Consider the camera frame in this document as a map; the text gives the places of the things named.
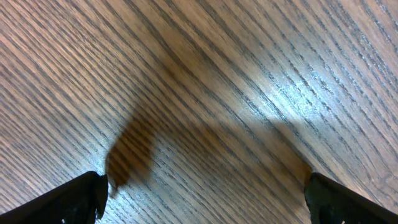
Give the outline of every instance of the brown wood grain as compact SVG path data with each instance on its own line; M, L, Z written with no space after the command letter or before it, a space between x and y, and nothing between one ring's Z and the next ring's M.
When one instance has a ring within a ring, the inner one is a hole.
M312 169L398 212L396 0L0 4L0 213L95 170L100 223L309 223Z

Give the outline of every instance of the wooden table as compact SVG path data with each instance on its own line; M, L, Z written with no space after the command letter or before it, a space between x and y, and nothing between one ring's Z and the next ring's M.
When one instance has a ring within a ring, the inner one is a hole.
M0 213L95 170L100 223L308 223L311 169L398 212L398 1L0 3Z

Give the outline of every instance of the black plastic part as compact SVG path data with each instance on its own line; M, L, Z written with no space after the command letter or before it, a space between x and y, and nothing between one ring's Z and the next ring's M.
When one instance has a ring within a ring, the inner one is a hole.
M89 171L0 215L0 223L92 224L102 218L107 199L107 176Z
M398 223L398 215L319 173L305 186L312 224Z

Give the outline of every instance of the wooden surface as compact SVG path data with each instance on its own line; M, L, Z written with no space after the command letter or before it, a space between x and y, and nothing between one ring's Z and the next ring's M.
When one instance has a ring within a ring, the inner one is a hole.
M398 212L398 1L0 3L0 213L95 170L100 223L308 223L311 167Z

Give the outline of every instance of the glossy wood surface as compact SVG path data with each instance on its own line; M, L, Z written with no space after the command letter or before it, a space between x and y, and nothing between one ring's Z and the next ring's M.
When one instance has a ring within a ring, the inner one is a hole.
M398 212L398 1L0 4L0 213L95 170L99 223L309 223L311 169Z

